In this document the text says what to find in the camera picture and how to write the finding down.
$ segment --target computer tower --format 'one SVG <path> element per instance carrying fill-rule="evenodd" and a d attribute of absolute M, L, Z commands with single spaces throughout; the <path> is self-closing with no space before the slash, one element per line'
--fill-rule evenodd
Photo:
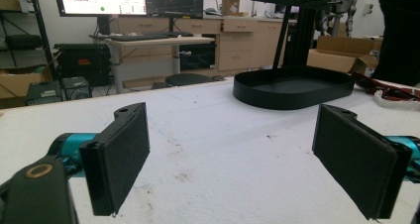
<path fill-rule="evenodd" d="M 62 101 L 61 89 L 58 81 L 31 83 L 25 98 L 25 105 L 55 103 Z"/>
<path fill-rule="evenodd" d="M 57 72 L 61 79 L 84 77 L 91 87 L 110 84 L 111 54 L 105 44 L 56 44 Z"/>
<path fill-rule="evenodd" d="M 89 82 L 84 77 L 70 77 L 62 80 L 62 86 L 67 100 L 91 98 L 92 91 Z"/>
<path fill-rule="evenodd" d="M 203 37 L 215 39 L 215 36 L 210 35 L 203 35 Z M 214 42 L 202 45 L 181 45 L 179 50 L 190 53 L 179 55 L 180 70 L 215 67 L 216 44 Z"/>

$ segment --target cabinet drawer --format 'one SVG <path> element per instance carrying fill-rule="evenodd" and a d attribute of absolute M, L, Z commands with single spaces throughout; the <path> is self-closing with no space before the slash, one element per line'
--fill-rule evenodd
<path fill-rule="evenodd" d="M 223 32 L 253 32 L 258 22 L 253 20 L 225 19 Z"/>
<path fill-rule="evenodd" d="M 280 33 L 280 22 L 258 22 L 256 32 L 258 33 Z"/>
<path fill-rule="evenodd" d="M 220 51 L 243 51 L 253 47 L 251 33 L 222 33 L 220 35 Z"/>
<path fill-rule="evenodd" d="M 220 34 L 221 24 L 221 20 L 212 19 L 179 19 L 175 22 L 179 30 L 196 34 Z"/>
<path fill-rule="evenodd" d="M 117 27 L 111 27 L 114 33 L 158 32 L 169 27 L 168 18 L 123 17 L 116 20 Z"/>
<path fill-rule="evenodd" d="M 251 51 L 220 52 L 219 70 L 251 67 Z"/>

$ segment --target cardboard box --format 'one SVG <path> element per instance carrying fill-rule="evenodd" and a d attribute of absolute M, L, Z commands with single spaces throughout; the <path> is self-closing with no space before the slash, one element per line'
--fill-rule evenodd
<path fill-rule="evenodd" d="M 0 98 L 0 109 L 25 107 L 25 97 Z"/>
<path fill-rule="evenodd" d="M 50 80 L 46 65 L 0 68 L 0 98 L 25 97 L 31 83 Z"/>
<path fill-rule="evenodd" d="M 307 65 L 338 72 L 359 72 L 377 67 L 370 55 L 372 41 L 354 38 L 319 37 L 317 49 L 309 50 Z"/>
<path fill-rule="evenodd" d="M 29 13 L 34 6 L 28 0 L 0 0 L 0 10 Z"/>
<path fill-rule="evenodd" d="M 334 27 L 334 22 L 330 22 L 330 24 L 328 25 L 328 30 L 327 30 L 328 34 L 330 34 L 330 35 L 333 34 L 333 27 Z M 347 37 L 346 23 L 340 23 L 339 30 L 337 32 L 336 37 L 339 37 L 339 38 L 346 38 Z"/>
<path fill-rule="evenodd" d="M 366 36 L 364 37 L 364 39 L 373 41 L 371 49 L 373 51 L 380 52 L 380 47 L 382 46 L 383 37 Z"/>
<path fill-rule="evenodd" d="M 240 16 L 240 1 L 241 0 L 222 0 L 222 14 L 224 16 Z"/>

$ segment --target black stand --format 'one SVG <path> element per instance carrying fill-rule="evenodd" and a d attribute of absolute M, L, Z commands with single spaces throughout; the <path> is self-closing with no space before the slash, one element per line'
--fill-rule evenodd
<path fill-rule="evenodd" d="M 281 25 L 280 36 L 278 37 L 277 49 L 275 51 L 274 62 L 272 63 L 272 69 L 278 67 L 280 61 L 281 51 L 283 50 L 283 42 L 286 37 L 286 30 L 288 26 L 288 19 L 290 17 L 291 6 L 286 6 L 286 11 L 284 12 L 283 23 Z"/>
<path fill-rule="evenodd" d="M 110 35 L 111 29 L 109 28 L 109 15 L 98 16 L 96 22 L 98 24 L 98 32 L 102 35 Z"/>
<path fill-rule="evenodd" d="M 173 33 L 173 26 L 175 25 L 175 19 L 169 17 L 169 31 Z"/>

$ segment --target black stool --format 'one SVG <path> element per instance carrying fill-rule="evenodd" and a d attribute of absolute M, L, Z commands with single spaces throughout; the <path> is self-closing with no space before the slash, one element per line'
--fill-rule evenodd
<path fill-rule="evenodd" d="M 168 87 L 185 86 L 197 83 L 211 82 L 212 79 L 206 75 L 197 73 L 177 73 L 168 76 L 164 82 Z"/>

